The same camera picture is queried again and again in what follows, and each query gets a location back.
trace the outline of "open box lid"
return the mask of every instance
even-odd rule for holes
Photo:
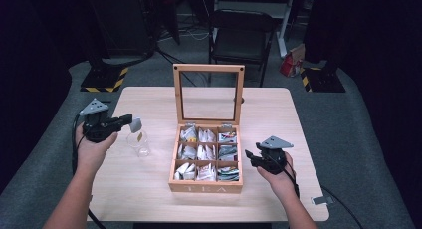
[[[245,66],[173,64],[173,74],[179,124],[239,125]]]

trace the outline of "hand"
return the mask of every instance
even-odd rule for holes
[[[295,176],[294,173],[292,172],[293,170],[292,157],[287,152],[285,152],[285,154],[286,154],[286,160],[288,162],[288,164],[285,167],[285,170],[291,176]],[[271,189],[279,197],[280,200],[282,200],[283,197],[285,196],[290,196],[292,193],[296,195],[295,187],[293,186],[291,180],[288,178],[288,176],[284,172],[274,175],[266,171],[264,168],[260,166],[257,168],[257,170],[261,174],[261,176],[264,177],[270,183]]]
[[[78,168],[77,171],[83,171],[88,175],[95,176],[106,157],[106,152],[115,143],[117,132],[112,133],[104,141],[95,143],[87,140],[83,134],[83,123],[76,131],[76,145],[78,147]]]

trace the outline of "transparent glass cup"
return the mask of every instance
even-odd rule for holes
[[[138,157],[148,156],[150,153],[148,134],[141,129],[138,132],[130,133],[126,138],[127,144],[136,152]]]

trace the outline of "red bag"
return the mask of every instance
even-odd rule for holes
[[[305,44],[300,44],[297,47],[289,50],[283,59],[280,72],[286,77],[294,77],[301,70],[304,57]]]

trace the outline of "forearm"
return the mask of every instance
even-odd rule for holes
[[[44,228],[86,228],[94,176],[77,171]]]
[[[276,195],[285,208],[290,228],[317,228],[295,192],[287,195]]]

